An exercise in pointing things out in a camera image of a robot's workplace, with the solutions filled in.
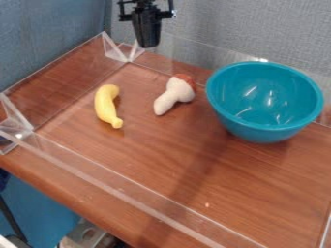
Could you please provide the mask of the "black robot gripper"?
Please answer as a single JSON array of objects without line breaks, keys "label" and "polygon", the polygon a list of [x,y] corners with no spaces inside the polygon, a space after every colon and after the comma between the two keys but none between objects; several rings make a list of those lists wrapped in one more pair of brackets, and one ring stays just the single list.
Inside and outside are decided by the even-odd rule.
[{"label": "black robot gripper", "polygon": [[162,19],[177,15],[174,0],[169,0],[169,9],[162,11],[155,0],[119,0],[119,20],[133,20],[134,29],[142,47],[157,47],[161,41]]}]

